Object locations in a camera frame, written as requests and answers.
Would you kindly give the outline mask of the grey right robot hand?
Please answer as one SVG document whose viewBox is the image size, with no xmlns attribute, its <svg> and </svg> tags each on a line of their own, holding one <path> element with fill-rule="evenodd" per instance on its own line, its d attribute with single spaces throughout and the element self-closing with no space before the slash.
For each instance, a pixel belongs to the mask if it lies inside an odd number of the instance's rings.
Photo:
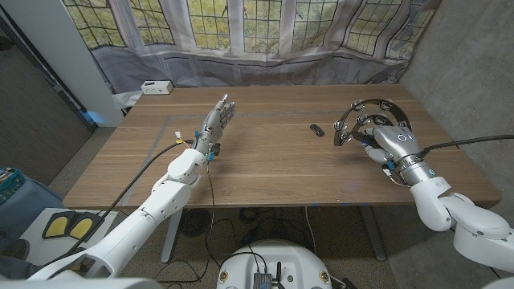
<svg viewBox="0 0 514 289">
<path fill-rule="evenodd" d="M 367 128 L 365 134 L 370 140 L 363 140 L 362 146 L 368 156 L 379 164 L 387 161 L 398 162 L 402 157 L 419 152 L 418 142 L 407 127 Z"/>
</svg>

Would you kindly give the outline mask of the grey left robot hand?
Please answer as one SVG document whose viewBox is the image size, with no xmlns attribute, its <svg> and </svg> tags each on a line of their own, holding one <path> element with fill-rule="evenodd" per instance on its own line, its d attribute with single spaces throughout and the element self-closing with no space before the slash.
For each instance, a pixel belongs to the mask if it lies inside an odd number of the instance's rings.
<svg viewBox="0 0 514 289">
<path fill-rule="evenodd" d="M 235 114 L 235 103 L 228 102 L 227 98 L 225 94 L 204 119 L 192 149 L 207 154 L 221 139 L 224 128 Z"/>
</svg>

